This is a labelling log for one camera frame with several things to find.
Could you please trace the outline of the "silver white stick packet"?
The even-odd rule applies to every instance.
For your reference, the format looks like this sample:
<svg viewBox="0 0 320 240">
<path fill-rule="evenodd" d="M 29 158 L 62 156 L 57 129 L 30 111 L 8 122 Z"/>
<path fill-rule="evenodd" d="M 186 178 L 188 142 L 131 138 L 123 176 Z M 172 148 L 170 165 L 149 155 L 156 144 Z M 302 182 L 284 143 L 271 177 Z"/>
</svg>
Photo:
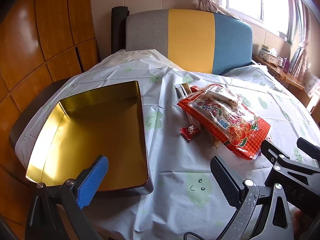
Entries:
<svg viewBox="0 0 320 240">
<path fill-rule="evenodd" d="M 185 98 L 187 96 L 187 93 L 184 90 L 184 87 L 181 84 L 174 85 L 176 92 L 178 94 L 178 98 Z"/>
</svg>

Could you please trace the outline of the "black rolled mat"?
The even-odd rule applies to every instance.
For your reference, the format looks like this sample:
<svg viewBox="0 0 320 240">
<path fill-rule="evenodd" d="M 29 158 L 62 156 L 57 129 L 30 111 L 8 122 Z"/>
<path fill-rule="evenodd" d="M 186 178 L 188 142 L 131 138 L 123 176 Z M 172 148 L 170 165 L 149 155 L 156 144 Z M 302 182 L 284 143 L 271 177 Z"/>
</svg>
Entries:
<svg viewBox="0 0 320 240">
<path fill-rule="evenodd" d="M 126 19 L 130 11 L 126 6 L 113 7 L 111 10 L 111 53 L 125 49 Z"/>
</svg>

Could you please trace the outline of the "grey yellow blue sofa back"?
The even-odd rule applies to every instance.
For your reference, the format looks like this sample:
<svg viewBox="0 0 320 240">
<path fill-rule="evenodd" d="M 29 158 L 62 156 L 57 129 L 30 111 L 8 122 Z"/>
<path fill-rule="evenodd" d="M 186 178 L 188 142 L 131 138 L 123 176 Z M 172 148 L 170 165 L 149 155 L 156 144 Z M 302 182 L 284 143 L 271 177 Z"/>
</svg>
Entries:
<svg viewBox="0 0 320 240">
<path fill-rule="evenodd" d="M 252 28 L 217 13 L 167 9 L 126 18 L 127 51 L 155 49 L 190 72 L 221 75 L 252 63 Z"/>
</svg>

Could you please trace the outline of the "tissue box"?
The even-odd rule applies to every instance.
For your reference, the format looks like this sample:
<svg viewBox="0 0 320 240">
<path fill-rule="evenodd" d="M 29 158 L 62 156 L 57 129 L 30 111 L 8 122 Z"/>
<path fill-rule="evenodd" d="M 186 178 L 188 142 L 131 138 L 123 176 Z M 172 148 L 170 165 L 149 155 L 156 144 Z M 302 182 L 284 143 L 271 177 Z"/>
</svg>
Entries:
<svg viewBox="0 0 320 240">
<path fill-rule="evenodd" d="M 278 56 L 277 56 L 277 52 L 274 51 L 273 48 L 263 44 L 261 46 L 261 50 L 260 50 L 259 56 L 265 62 L 268 62 L 268 63 L 274 64 L 275 66 L 278 66 L 279 59 L 278 59 Z"/>
</svg>

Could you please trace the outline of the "gold tin box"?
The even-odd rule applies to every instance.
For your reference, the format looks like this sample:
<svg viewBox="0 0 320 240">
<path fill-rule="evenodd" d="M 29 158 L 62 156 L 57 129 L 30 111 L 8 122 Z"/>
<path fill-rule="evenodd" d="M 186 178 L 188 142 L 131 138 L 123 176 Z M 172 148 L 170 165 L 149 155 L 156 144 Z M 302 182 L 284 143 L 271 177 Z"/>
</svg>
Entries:
<svg viewBox="0 0 320 240">
<path fill-rule="evenodd" d="M 95 159 L 108 159 L 100 197 L 150 194 L 142 97 L 137 81 L 82 92 L 60 100 L 30 155 L 26 178 L 48 186 L 77 177 Z"/>
</svg>

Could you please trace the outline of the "small red candy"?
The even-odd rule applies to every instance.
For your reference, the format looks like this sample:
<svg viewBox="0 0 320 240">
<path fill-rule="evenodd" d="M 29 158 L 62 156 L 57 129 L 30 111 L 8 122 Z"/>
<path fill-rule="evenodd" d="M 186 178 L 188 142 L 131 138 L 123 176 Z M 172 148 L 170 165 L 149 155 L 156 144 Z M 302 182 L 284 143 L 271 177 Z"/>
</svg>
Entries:
<svg viewBox="0 0 320 240">
<path fill-rule="evenodd" d="M 185 139 L 191 141 L 193 140 L 193 137 L 201 132 L 201 130 L 196 125 L 191 124 L 188 127 L 181 128 L 180 132 L 185 137 Z"/>
</svg>

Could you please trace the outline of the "wooden panel cabinet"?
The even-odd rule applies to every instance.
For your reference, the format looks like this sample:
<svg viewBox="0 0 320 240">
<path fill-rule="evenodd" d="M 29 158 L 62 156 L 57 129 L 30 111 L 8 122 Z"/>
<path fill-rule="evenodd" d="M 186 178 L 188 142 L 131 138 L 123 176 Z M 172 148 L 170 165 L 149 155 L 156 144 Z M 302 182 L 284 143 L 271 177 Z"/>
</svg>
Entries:
<svg viewBox="0 0 320 240">
<path fill-rule="evenodd" d="M 33 189 L 9 133 L 48 85 L 98 60 L 90 0 L 1 0 L 1 215 L 19 239 Z"/>
</svg>

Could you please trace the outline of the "large red snack bag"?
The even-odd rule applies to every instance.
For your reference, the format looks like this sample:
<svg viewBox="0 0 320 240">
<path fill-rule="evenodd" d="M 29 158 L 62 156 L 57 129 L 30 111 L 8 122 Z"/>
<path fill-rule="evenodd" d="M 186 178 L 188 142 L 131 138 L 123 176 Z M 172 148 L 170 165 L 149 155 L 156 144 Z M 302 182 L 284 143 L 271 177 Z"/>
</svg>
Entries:
<svg viewBox="0 0 320 240">
<path fill-rule="evenodd" d="M 239 94 L 212 83 L 177 103 L 231 152 L 245 160 L 257 155 L 270 125 L 250 111 Z"/>
</svg>

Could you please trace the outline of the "wooden side shelf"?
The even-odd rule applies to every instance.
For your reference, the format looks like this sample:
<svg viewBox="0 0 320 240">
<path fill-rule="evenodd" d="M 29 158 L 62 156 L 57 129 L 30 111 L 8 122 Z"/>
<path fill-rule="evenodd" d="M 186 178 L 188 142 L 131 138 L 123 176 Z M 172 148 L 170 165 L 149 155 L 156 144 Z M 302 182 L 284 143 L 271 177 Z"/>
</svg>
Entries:
<svg viewBox="0 0 320 240">
<path fill-rule="evenodd" d="M 252 59 L 257 62 L 260 63 L 261 65 L 265 65 L 268 68 L 268 71 L 275 76 L 275 78 L 278 81 L 284 81 L 288 84 L 291 84 L 293 86 L 295 86 L 296 88 L 300 89 L 300 90 L 304 90 L 304 86 L 302 85 L 302 83 L 300 81 L 298 81 L 293 75 L 291 75 L 290 73 L 285 73 L 283 72 L 283 70 L 278 67 L 275 66 L 272 63 L 266 62 L 263 59 L 261 59 L 259 56 L 257 55 L 253 55 Z"/>
</svg>

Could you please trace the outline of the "purple small box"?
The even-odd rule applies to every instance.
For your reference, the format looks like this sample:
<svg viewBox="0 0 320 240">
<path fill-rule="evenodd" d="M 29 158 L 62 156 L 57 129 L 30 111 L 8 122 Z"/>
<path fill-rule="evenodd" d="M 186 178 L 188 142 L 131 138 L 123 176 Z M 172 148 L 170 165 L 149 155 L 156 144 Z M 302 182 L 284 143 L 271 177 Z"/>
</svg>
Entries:
<svg viewBox="0 0 320 240">
<path fill-rule="evenodd" d="M 289 72 L 289 67 L 290 67 L 290 59 L 286 57 L 283 61 L 283 72 L 287 74 Z"/>
</svg>

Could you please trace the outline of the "gold stick packet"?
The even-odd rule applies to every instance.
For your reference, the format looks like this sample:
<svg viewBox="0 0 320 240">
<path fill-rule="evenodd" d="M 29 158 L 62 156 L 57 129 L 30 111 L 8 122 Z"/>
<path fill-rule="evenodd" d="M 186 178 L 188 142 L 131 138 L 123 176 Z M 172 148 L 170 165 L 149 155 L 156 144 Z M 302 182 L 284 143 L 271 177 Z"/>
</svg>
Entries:
<svg viewBox="0 0 320 240">
<path fill-rule="evenodd" d="M 184 94 L 187 96 L 192 93 L 191 88 L 188 83 L 181 84 Z"/>
</svg>

